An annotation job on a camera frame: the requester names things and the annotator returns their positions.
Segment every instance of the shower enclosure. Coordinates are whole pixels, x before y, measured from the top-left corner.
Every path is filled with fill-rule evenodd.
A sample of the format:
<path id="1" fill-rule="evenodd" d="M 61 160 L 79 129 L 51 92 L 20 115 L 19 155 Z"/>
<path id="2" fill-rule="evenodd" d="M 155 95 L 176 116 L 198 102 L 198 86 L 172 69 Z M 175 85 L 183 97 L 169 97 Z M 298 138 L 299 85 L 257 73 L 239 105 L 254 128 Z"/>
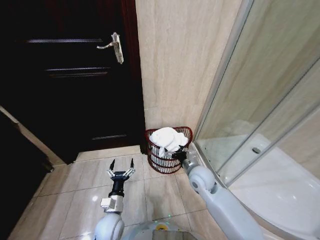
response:
<path id="1" fill-rule="evenodd" d="M 320 239 L 319 13 L 319 0 L 242 1 L 194 138 L 285 239 Z"/>

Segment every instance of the shower door frame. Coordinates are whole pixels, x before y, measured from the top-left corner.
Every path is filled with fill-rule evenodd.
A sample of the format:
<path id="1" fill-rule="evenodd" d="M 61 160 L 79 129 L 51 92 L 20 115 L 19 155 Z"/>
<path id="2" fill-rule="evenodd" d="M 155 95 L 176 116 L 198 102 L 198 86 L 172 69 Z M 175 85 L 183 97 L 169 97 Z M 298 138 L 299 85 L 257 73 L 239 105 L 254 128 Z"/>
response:
<path id="1" fill-rule="evenodd" d="M 198 137 L 200 134 L 200 131 L 202 129 L 202 126 L 206 120 L 206 117 L 209 113 L 209 110 L 211 108 L 211 106 L 214 103 L 214 99 L 216 97 L 217 91 L 219 89 L 219 86 L 222 82 L 222 79 L 224 77 L 224 74 L 227 70 L 227 67 L 229 65 L 230 59 L 234 53 L 234 50 L 236 48 L 236 45 L 238 43 L 239 37 L 242 33 L 242 30 L 244 28 L 244 25 L 247 21 L 247 18 L 249 16 L 250 10 L 252 8 L 252 5 L 254 3 L 255 0 L 242 0 L 237 16 L 235 18 L 234 24 L 232 26 L 228 41 L 226 43 L 225 49 L 223 51 L 220 63 L 218 65 L 218 68 L 216 70 L 216 74 L 214 76 L 214 79 L 212 81 L 212 85 L 210 87 L 209 93 L 207 95 L 204 107 L 202 109 L 200 118 L 198 120 L 196 129 L 195 129 L 195 137 L 193 138 L 193 145 L 196 149 L 196 151 L 198 152 L 198 156 L 199 156 L 199 160 L 200 162 L 206 166 L 208 169 L 210 169 L 216 180 L 224 187 L 224 188 L 228 188 L 228 186 L 230 185 L 230 182 L 228 182 L 228 184 L 225 184 L 219 176 L 219 170 L 222 169 L 222 167 L 230 160 L 230 157 L 223 163 L 223 165 L 221 165 L 221 167 L 216 171 L 212 165 L 210 164 L 209 160 L 207 159 L 206 155 L 204 154 L 204 152 L 202 151 L 199 143 L 198 143 Z M 268 118 L 270 116 L 270 114 L 277 108 L 277 106 L 279 105 L 279 103 L 282 102 L 282 100 L 286 97 L 286 95 L 295 87 L 295 85 L 301 80 L 301 78 L 292 86 L 292 88 L 283 96 L 283 98 L 281 98 L 281 100 L 275 105 L 273 106 L 272 110 L 270 111 L 270 113 L 266 116 L 266 118 Z M 302 116 L 299 120 L 297 120 L 292 127 L 290 127 L 287 131 L 285 131 L 283 134 L 281 134 L 281 136 L 279 136 L 272 144 L 270 144 L 270 146 L 268 146 L 260 156 L 257 156 L 256 158 L 254 158 L 248 165 L 246 165 L 246 168 L 244 168 L 244 170 L 242 170 L 241 172 L 239 172 L 239 174 L 236 175 L 236 177 L 234 178 L 234 180 L 238 179 L 239 176 L 241 176 L 242 174 L 244 174 L 246 172 L 247 169 L 249 169 L 251 166 L 253 166 L 261 157 L 263 157 L 266 153 L 268 153 L 279 141 L 281 141 L 282 139 L 284 139 L 286 136 L 288 136 L 292 131 L 294 131 L 296 128 L 298 128 L 300 126 L 300 124 L 304 121 L 304 119 L 306 119 L 307 116 L 310 116 L 314 111 L 315 108 L 313 108 L 312 110 L 310 110 L 308 113 L 306 113 L 304 116 Z M 251 134 L 248 135 L 248 137 L 246 137 L 246 139 L 234 150 L 234 152 L 232 153 L 232 155 L 239 150 L 239 148 L 247 141 L 249 140 L 253 133 L 255 133 L 261 123 L 252 131 Z M 241 202 L 241 204 L 248 210 L 248 212 L 255 218 L 255 220 L 265 229 L 269 230 L 270 232 L 276 234 L 277 236 L 284 238 L 284 239 L 288 239 L 288 240 L 299 240 L 300 238 L 280 229 L 279 227 L 271 224 L 270 222 L 266 221 L 265 219 L 263 219 L 261 216 L 259 216 L 258 214 L 256 214 L 253 210 L 251 210 L 250 208 L 248 208 L 244 203 Z"/>

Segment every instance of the silver door lever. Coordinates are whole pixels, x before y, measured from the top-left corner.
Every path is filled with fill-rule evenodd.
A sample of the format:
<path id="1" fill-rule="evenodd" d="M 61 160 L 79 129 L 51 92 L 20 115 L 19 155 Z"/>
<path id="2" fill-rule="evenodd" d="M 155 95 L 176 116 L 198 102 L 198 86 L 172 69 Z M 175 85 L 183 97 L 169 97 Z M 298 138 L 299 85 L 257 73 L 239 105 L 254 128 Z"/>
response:
<path id="1" fill-rule="evenodd" d="M 114 32 L 112 35 L 112 42 L 110 42 L 108 45 L 105 46 L 96 46 L 97 49 L 106 49 L 109 47 L 114 48 L 114 53 L 116 60 L 118 63 L 122 64 L 124 62 L 124 56 L 122 53 L 121 43 L 120 43 L 120 35 Z"/>

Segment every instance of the door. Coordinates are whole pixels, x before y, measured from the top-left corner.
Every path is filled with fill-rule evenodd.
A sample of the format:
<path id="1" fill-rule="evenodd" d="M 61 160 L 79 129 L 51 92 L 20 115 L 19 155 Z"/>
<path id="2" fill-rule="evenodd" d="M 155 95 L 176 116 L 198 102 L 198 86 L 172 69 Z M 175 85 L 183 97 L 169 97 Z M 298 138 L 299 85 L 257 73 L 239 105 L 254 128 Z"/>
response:
<path id="1" fill-rule="evenodd" d="M 134 0 L 6 3 L 1 104 L 66 163 L 141 145 L 144 106 Z M 113 47 L 120 35 L 124 62 Z"/>

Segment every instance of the shower drain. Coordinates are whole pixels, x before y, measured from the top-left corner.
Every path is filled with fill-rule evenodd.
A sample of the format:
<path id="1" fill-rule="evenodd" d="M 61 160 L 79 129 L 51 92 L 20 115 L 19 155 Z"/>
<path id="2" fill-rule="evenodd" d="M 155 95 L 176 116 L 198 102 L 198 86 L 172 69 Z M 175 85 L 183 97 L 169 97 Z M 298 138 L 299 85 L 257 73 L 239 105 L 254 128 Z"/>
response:
<path id="1" fill-rule="evenodd" d="M 261 150 L 260 150 L 259 148 L 257 148 L 257 147 L 252 148 L 252 151 L 253 151 L 255 154 L 261 153 Z"/>

